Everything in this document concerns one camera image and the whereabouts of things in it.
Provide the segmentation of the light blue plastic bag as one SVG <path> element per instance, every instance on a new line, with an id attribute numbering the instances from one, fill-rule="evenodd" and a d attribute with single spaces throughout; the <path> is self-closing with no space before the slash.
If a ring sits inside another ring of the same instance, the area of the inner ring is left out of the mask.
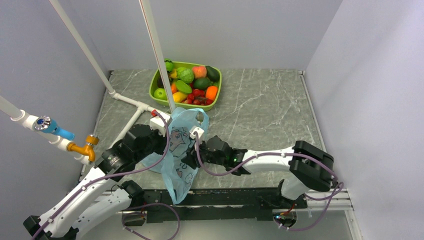
<path id="1" fill-rule="evenodd" d="M 190 138 L 190 129 L 200 127 L 208 133 L 209 117 L 201 108 L 184 109 L 177 107 L 171 114 L 171 123 L 168 125 L 170 136 L 169 149 L 165 157 L 162 154 L 152 153 L 141 163 L 145 167 L 153 166 L 151 171 L 162 175 L 166 189 L 173 204 L 181 203 L 187 196 L 198 169 L 192 169 L 181 162 L 187 149 L 195 144 Z"/>

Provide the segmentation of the light green fake mango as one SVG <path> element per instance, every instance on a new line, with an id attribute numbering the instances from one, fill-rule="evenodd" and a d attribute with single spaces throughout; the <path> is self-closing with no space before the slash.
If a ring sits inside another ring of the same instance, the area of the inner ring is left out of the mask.
<path id="1" fill-rule="evenodd" d="M 185 83 L 182 80 L 177 80 L 175 82 L 175 86 L 177 88 L 177 90 L 185 95 L 189 95 L 193 92 L 191 86 L 187 83 Z"/>

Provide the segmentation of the green fake lime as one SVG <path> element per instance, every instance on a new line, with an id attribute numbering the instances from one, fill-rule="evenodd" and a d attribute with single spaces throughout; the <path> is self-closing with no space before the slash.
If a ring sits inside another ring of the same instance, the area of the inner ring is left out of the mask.
<path id="1" fill-rule="evenodd" d="M 211 81 L 207 77 L 197 78 L 193 82 L 193 88 L 198 90 L 206 90 L 211 86 Z"/>

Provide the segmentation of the green fake custard apple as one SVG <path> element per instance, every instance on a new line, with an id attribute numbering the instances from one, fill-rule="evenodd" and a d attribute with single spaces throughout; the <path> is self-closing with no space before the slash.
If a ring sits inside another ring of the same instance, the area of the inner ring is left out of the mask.
<path id="1" fill-rule="evenodd" d="M 186 84 L 191 84 L 195 79 L 194 72 L 191 69 L 186 68 L 180 72 L 179 79 Z"/>

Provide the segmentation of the fake peach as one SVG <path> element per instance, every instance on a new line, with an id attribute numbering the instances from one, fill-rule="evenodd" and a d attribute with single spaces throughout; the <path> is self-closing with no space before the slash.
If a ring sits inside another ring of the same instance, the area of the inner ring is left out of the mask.
<path id="1" fill-rule="evenodd" d="M 207 76 L 207 68 L 203 65 L 193 66 L 191 70 L 195 79 L 205 78 Z"/>

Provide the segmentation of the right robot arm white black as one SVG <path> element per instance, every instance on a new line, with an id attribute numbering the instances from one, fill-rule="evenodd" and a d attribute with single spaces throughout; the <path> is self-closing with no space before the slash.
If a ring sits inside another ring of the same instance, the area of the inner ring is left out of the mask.
<path id="1" fill-rule="evenodd" d="M 287 172 L 290 176 L 280 183 L 275 194 L 276 203 L 289 207 L 298 197 L 310 190 L 327 192 L 337 178 L 333 170 L 334 158 L 298 140 L 294 146 L 269 151 L 233 148 L 218 136 L 202 143 L 196 142 L 181 160 L 192 169 L 205 163 L 223 166 L 224 175 L 250 175 L 257 172 Z"/>

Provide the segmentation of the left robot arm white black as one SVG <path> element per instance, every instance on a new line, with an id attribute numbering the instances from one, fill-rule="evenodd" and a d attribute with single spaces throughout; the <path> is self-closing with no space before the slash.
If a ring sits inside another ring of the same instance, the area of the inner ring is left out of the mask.
<path id="1" fill-rule="evenodd" d="M 79 240 L 90 229 L 125 209 L 146 203 L 144 190 L 133 180 L 98 203 L 95 200 L 119 184 L 126 175 L 140 173 L 136 164 L 147 156 L 168 150 L 167 124 L 136 124 L 123 138 L 105 150 L 84 179 L 57 205 L 41 216 L 31 215 L 23 225 L 33 240 Z"/>

